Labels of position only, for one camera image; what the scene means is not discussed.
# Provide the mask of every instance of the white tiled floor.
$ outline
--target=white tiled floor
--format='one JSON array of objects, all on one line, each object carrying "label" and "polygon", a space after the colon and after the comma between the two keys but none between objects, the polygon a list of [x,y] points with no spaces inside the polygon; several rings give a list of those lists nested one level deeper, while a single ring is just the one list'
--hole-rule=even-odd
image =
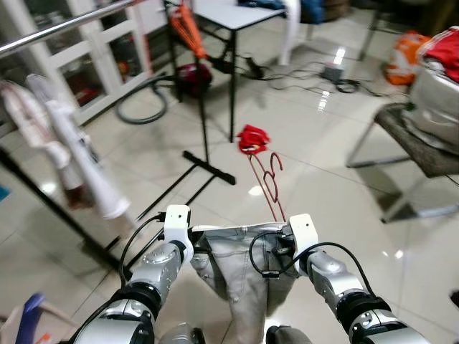
[{"label": "white tiled floor", "polygon": [[[240,52],[252,52],[258,62],[270,63],[276,71],[289,71],[312,61],[333,61],[332,55],[339,47],[346,48],[347,57],[355,57],[371,14],[353,11],[345,19],[316,27],[311,41],[305,40],[306,28],[302,27],[289,67],[275,64],[283,37],[282,19],[244,30],[240,35]],[[379,71],[396,38],[376,33],[365,62],[344,60],[346,76],[373,80],[368,85],[378,92],[397,91],[382,79]],[[209,51],[218,51],[214,39],[207,38],[205,42]],[[180,63],[191,61],[187,54],[179,59]],[[307,87],[314,82],[301,84]],[[278,172],[277,180],[287,215],[311,214],[320,239],[342,243],[353,251],[377,294],[389,301],[396,315],[433,344],[452,343],[458,336],[459,310],[449,301],[448,294],[459,287],[455,250],[459,216],[384,225],[379,220],[379,203],[406,190],[422,173],[413,163],[359,171],[344,166],[347,154],[371,122],[374,111],[390,100],[372,97],[364,91],[326,97],[298,88],[273,90],[265,82],[243,79],[238,85],[236,130],[239,132],[249,123],[270,135],[269,148],[277,151],[283,161],[284,170]],[[256,180],[246,157],[239,153],[236,144],[226,140],[227,90],[227,76],[214,72],[206,104],[209,147],[212,164],[233,174],[237,185],[214,180],[191,205],[192,224],[230,225],[271,219],[264,198],[248,193]],[[169,98],[170,111],[153,124],[126,125],[109,110],[86,127],[105,167],[132,201],[134,215],[189,167],[181,158],[183,149],[198,156],[203,154],[196,103],[186,100],[176,104]],[[148,92],[142,92],[126,104],[125,111],[140,116],[156,109],[157,101]],[[56,181],[44,157],[28,149],[17,133],[3,138],[1,144],[38,184],[51,185]],[[397,144],[376,129],[361,157],[399,152]],[[262,159],[267,156],[268,153],[260,155]],[[164,210],[167,204],[185,203],[208,177],[207,172],[195,170],[157,210]],[[88,255],[81,239],[4,170],[0,170],[0,183],[12,190],[0,202],[0,313],[8,313],[33,292],[42,291],[81,323],[118,288],[116,273]],[[58,189],[48,192],[63,204]],[[451,183],[430,181],[415,195],[414,204],[428,206],[458,197],[458,189]],[[113,238],[89,211],[74,211],[72,215],[102,244]],[[158,229],[157,224],[147,228],[134,243],[131,254]],[[120,254],[120,247],[114,252]],[[355,270],[347,257],[332,249],[330,252]],[[183,268],[174,284],[158,319],[157,335],[183,321],[204,328],[210,344],[234,342],[228,306],[189,266]],[[306,279],[296,282],[285,304],[267,321],[269,325],[280,323],[300,328],[315,344],[347,343],[340,325]]]}]

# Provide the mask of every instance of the orange bag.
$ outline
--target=orange bag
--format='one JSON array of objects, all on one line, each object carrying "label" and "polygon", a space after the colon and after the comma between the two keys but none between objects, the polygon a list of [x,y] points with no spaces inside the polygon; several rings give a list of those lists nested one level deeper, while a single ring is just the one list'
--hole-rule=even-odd
[{"label": "orange bag", "polygon": [[415,81],[417,50],[430,40],[416,31],[405,32],[397,41],[389,64],[386,66],[386,79],[393,85],[409,85]]}]

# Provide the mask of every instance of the chair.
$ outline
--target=chair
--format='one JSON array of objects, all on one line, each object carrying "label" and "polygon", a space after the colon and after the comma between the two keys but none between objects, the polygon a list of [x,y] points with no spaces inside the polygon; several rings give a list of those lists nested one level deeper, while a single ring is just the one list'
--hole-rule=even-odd
[{"label": "chair", "polygon": [[[400,196],[394,204],[383,214],[381,221],[384,223],[390,222],[393,219],[410,219],[414,217],[431,217],[451,214],[459,211],[459,199],[451,206],[442,206],[434,209],[423,209],[410,215],[400,216],[401,210],[404,206],[408,205],[411,195],[416,189],[421,186],[428,178],[448,177],[450,175],[459,175],[459,156],[451,153],[438,150],[429,145],[426,145],[416,136],[412,135],[404,126],[402,119],[402,110],[405,104],[394,103],[383,106],[376,116],[374,121],[366,129],[363,136],[359,139],[355,149],[349,156],[346,167],[361,168],[367,166],[397,163],[400,161],[412,160],[422,170],[427,178],[421,178],[416,181],[414,185],[402,196]],[[372,161],[354,162],[354,159],[359,152],[360,147],[370,134],[373,125],[379,124],[385,131],[387,131],[392,138],[394,138],[407,153],[406,156],[398,156],[394,158],[385,158]]]}]

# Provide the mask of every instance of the gray jeans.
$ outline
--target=gray jeans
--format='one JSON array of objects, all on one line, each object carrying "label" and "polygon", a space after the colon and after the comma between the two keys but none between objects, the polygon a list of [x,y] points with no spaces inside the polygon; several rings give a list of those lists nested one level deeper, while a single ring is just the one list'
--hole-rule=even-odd
[{"label": "gray jeans", "polygon": [[[224,300],[229,301],[232,321],[239,344],[259,344],[263,338],[265,317],[281,305],[298,277],[292,268],[279,279],[263,279],[249,259],[249,245],[259,231],[219,229],[206,231],[198,246],[211,254],[195,254],[191,265],[198,275]],[[276,257],[281,247],[277,236],[267,235],[256,241],[252,253],[260,269],[280,269],[291,258]]]}]

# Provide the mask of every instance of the orange object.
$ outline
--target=orange object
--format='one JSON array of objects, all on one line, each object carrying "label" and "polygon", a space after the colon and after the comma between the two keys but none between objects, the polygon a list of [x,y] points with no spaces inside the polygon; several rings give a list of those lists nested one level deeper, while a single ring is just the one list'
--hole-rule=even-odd
[{"label": "orange object", "polygon": [[201,34],[194,21],[193,14],[186,6],[185,0],[181,0],[177,10],[170,18],[171,26],[184,40],[190,50],[200,59],[206,59],[207,53],[202,45]]},{"label": "orange object", "polygon": [[418,49],[430,40],[416,31],[405,32],[395,44],[389,64],[386,66],[386,78],[394,85],[409,85],[415,81]]},{"label": "orange object", "polygon": [[48,344],[51,343],[51,335],[46,332],[35,344]]}]

